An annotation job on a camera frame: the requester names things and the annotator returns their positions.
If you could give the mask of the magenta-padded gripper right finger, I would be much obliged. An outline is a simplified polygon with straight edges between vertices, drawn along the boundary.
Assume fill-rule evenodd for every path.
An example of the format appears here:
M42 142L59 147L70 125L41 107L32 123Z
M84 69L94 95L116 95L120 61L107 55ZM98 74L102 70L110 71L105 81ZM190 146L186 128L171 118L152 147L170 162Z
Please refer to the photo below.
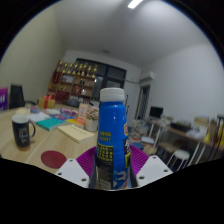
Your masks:
M130 149L130 187L143 187L172 174L172 171L158 156L148 156L134 146L130 146Z

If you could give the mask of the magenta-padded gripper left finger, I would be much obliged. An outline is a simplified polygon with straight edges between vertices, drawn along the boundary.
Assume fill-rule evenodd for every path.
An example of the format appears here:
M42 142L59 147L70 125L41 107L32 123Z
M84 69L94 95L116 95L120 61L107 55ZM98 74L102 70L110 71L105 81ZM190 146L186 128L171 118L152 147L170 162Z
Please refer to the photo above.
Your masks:
M93 147L77 159L69 158L55 175L78 186L94 189L97 182L95 151L96 148Z

